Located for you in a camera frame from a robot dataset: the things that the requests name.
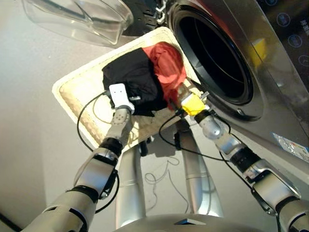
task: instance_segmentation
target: black cloth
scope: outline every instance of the black cloth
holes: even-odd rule
[[[166,108],[163,91],[153,63],[139,48],[115,59],[103,69],[104,89],[110,85],[123,83],[128,97],[140,97],[131,101],[135,106],[134,115],[154,116],[151,111]]]

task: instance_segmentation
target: red garment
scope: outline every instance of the red garment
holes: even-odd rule
[[[178,87],[187,77],[183,58],[175,47],[166,42],[142,49],[154,64],[154,73],[163,89],[164,99],[171,109],[170,101],[177,102]]]

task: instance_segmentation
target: black cable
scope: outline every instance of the black cable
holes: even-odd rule
[[[171,165],[173,165],[173,166],[178,166],[179,163],[180,163],[180,162],[179,162],[179,159],[177,159],[177,158],[175,158],[175,157],[170,157],[170,159],[176,160],[177,163],[173,163],[173,162],[171,162],[171,161],[168,160],[167,163],[166,163],[165,170],[164,170],[163,174],[162,174],[159,178],[156,178],[155,175],[152,174],[152,173],[146,173],[146,174],[144,175],[145,182],[146,182],[147,184],[149,184],[149,185],[153,185],[153,195],[154,195],[154,197],[155,197],[155,202],[154,202],[154,204],[153,204],[150,208],[147,209],[147,212],[149,212],[150,210],[152,210],[152,209],[156,206],[157,201],[158,201],[158,196],[157,196],[157,194],[156,194],[156,192],[155,192],[155,190],[156,190],[156,185],[157,185],[160,181],[162,181],[162,180],[165,178],[165,176],[166,176],[167,174],[169,175],[169,181],[170,181],[170,183],[172,184],[172,186],[174,187],[174,189],[177,191],[177,193],[178,193],[178,194],[184,199],[184,201],[186,202],[186,210],[185,210],[184,213],[186,214],[186,213],[188,212],[188,210],[189,210],[189,202],[188,202],[188,200],[182,195],[182,193],[181,193],[181,192],[177,189],[177,187],[175,186],[173,180],[171,179],[170,171],[169,171],[169,169],[168,169],[169,164],[171,164]]]
[[[11,220],[9,220],[2,213],[0,213],[0,221],[2,221],[6,226],[8,226],[13,231],[16,231],[16,232],[22,231],[22,229],[19,226],[17,226],[15,223],[13,223]]]
[[[83,139],[82,135],[81,135],[81,132],[79,130],[79,122],[81,121],[81,117],[82,117],[82,114],[83,112],[85,111],[85,109],[87,108],[87,106],[93,102],[95,99],[99,98],[100,96],[104,95],[106,92],[103,92],[103,93],[100,93],[99,95],[97,95],[96,97],[94,97],[93,99],[91,99],[81,110],[81,112],[79,113],[78,115],[78,118],[77,118],[77,134],[78,134],[78,137],[80,138],[80,140],[82,141],[82,143],[90,150],[90,151],[93,151],[93,149],[85,142],[85,140]]]
[[[235,173],[235,175],[237,175],[249,189],[252,189],[252,187],[231,167],[231,165],[228,164],[227,160],[224,159],[221,151],[219,151],[219,153],[225,164],[233,171],[233,173]]]
[[[170,117],[168,120],[166,120],[166,121],[161,125],[161,127],[160,127],[160,129],[159,129],[159,136],[160,136],[160,138],[161,138],[164,142],[166,142],[167,144],[169,144],[169,145],[171,145],[171,146],[174,146],[174,147],[176,147],[176,145],[173,144],[173,143],[171,143],[170,141],[166,140],[166,139],[162,136],[161,131],[162,131],[162,128],[163,128],[168,122],[170,122],[171,120],[173,120],[175,117],[177,117],[177,115],[174,115],[174,116]],[[181,150],[184,150],[184,151],[188,151],[188,152],[194,153],[194,154],[198,154],[198,155],[200,155],[200,156],[207,157],[207,158],[209,158],[209,159],[214,159],[214,160],[218,160],[218,161],[224,161],[224,160],[222,160],[222,159],[218,159],[218,158],[215,158],[215,157],[207,156],[207,155],[204,155],[204,154],[202,154],[202,153],[200,153],[200,152],[192,151],[192,150],[189,150],[189,149],[184,148],[184,147],[181,147],[181,146],[180,146],[180,149],[181,149]]]
[[[281,232],[281,225],[280,225],[279,216],[276,216],[276,221],[277,221],[277,229],[278,229],[278,232]]]
[[[117,178],[117,188],[116,188],[116,191],[115,191],[113,197],[110,199],[109,202],[107,202],[106,205],[104,205],[104,206],[101,207],[100,209],[97,209],[97,210],[96,210],[96,214],[99,213],[99,212],[101,212],[103,209],[106,209],[106,208],[113,202],[113,200],[115,200],[115,198],[116,198],[116,196],[117,196],[117,193],[118,193],[118,190],[119,190],[119,186],[120,186],[120,180],[119,180],[119,175],[118,175],[118,174],[117,174],[116,178]]]

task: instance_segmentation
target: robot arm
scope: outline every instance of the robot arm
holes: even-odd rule
[[[279,216],[285,232],[309,231],[309,204],[296,187],[265,159],[228,133],[206,110],[195,116],[204,135],[213,140],[226,160],[231,161],[252,185],[252,195],[272,216]]]
[[[131,131],[134,106],[123,84],[110,88],[115,114],[105,139],[81,166],[74,188],[60,195],[23,232],[86,232],[99,199],[107,197],[114,185],[118,158]]]
[[[24,232],[88,231],[98,200],[107,197],[114,185],[117,176],[115,166],[132,128],[130,116],[134,106],[127,98],[125,86],[110,86],[110,92],[116,112],[106,138],[79,169],[74,188],[59,196]],[[225,159],[231,161],[252,184],[252,194],[262,208],[270,215],[279,216],[285,232],[309,231],[309,205],[300,199],[293,184],[227,132],[208,111],[201,110],[203,104],[196,104],[196,96],[193,100],[190,96],[192,94],[183,95],[182,107],[187,112],[195,112],[195,120],[204,135],[214,141]]]

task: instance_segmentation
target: beige mat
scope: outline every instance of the beige mat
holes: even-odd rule
[[[189,64],[188,59],[180,49],[173,33],[168,28],[160,27],[64,76],[54,84],[54,96],[71,119],[76,123],[77,117],[83,106],[85,106],[85,104],[96,95],[104,91],[102,84],[102,68],[104,66],[127,52],[140,47],[151,46],[160,41],[172,44],[182,52],[188,78],[199,83],[199,80]],[[194,88],[189,81],[186,80],[185,84],[196,94],[199,94],[199,91]],[[90,104],[84,111],[81,117],[80,129],[94,147],[97,147],[101,143],[106,132],[110,128],[112,114],[113,110],[110,106],[110,100],[106,96],[98,98],[97,101]],[[149,136],[158,133],[159,127],[173,114],[174,113],[170,110],[163,109],[157,112],[153,118],[133,116],[132,122],[134,128],[130,133],[128,145],[125,147],[125,150],[137,145],[138,142],[147,139]]]

